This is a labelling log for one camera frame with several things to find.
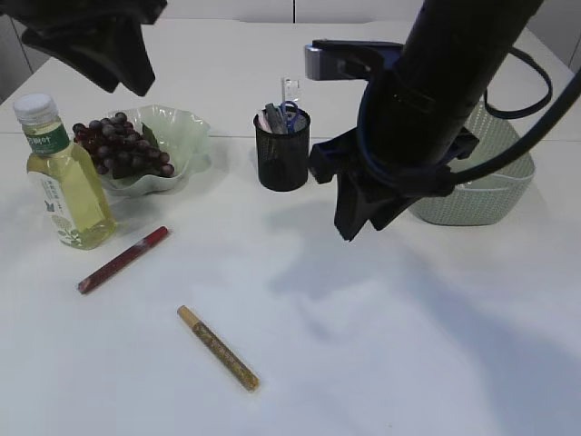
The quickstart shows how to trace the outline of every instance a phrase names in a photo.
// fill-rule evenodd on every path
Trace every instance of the cooking oil bottle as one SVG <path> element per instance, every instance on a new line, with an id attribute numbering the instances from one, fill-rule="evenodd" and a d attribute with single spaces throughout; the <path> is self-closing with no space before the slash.
<path id="1" fill-rule="evenodd" d="M 93 249 L 111 236 L 115 221 L 91 156 L 69 140 L 50 95 L 26 95 L 14 109 L 33 149 L 26 170 L 58 237 L 71 247 Z"/>

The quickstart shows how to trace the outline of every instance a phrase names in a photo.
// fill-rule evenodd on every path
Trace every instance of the yellow liquid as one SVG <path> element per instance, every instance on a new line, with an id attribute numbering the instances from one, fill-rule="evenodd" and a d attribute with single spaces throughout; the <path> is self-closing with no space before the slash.
<path id="1" fill-rule="evenodd" d="M 25 125 L 25 134 L 46 134 L 60 127 L 60 118 L 49 124 Z M 66 245 L 91 250 L 106 240 L 115 230 L 115 221 L 91 156 L 84 148 L 70 142 L 61 152 L 47 156 L 30 154 L 28 173 L 37 172 L 54 178 L 61 187 L 66 206 L 78 231 L 72 243 Z"/>

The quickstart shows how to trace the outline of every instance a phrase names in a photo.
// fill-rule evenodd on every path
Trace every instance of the green basket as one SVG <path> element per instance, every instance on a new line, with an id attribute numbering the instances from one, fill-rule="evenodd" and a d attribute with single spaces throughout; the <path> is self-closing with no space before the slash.
<path id="1" fill-rule="evenodd" d="M 480 144 L 468 159 L 450 163 L 454 172 L 484 163 L 519 139 L 508 121 L 490 115 L 482 103 L 468 118 L 466 127 Z M 535 163 L 526 154 L 495 174 L 457 186 L 448 197 L 426 198 L 409 209 L 422 220 L 439 225 L 498 223 L 518 203 L 534 175 Z"/>

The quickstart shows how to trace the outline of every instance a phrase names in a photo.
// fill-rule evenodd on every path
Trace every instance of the red pen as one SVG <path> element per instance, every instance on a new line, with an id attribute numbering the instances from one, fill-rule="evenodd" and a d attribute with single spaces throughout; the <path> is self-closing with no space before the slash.
<path id="1" fill-rule="evenodd" d="M 142 255 L 150 251 L 168 234 L 169 230 L 167 230 L 167 227 L 162 226 L 155 232 L 152 232 L 149 235 L 145 236 L 133 247 L 128 248 L 123 253 L 119 254 L 113 260 L 111 260 L 106 265 L 102 266 L 97 271 L 92 273 L 89 277 L 80 282 L 77 285 L 77 289 L 82 294 L 92 291 L 101 283 L 107 281 L 110 277 L 121 271 L 129 263 L 133 262 L 138 257 L 141 257 Z"/>

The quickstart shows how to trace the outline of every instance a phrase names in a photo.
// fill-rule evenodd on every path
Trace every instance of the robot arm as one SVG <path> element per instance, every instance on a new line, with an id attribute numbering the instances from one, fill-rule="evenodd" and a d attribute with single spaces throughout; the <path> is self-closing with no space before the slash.
<path id="1" fill-rule="evenodd" d="M 496 160 L 462 173 L 448 163 L 466 158 L 478 139 L 464 123 L 507 54 L 548 76 L 512 46 L 543 0 L 425 0 L 406 44 L 314 41 L 306 47 L 307 76 L 364 79 L 368 86 L 357 127 L 316 144 L 310 169 L 319 183 L 338 179 L 335 225 L 352 240 L 370 221 L 382 230 L 423 197 L 447 196 L 514 162 L 532 148 L 581 92 L 579 74 L 537 126 Z"/>
<path id="2" fill-rule="evenodd" d="M 153 81 L 141 25 L 152 25 L 165 0 L 0 0 L 28 29 L 22 40 L 112 92 L 119 83 L 145 95 Z"/>

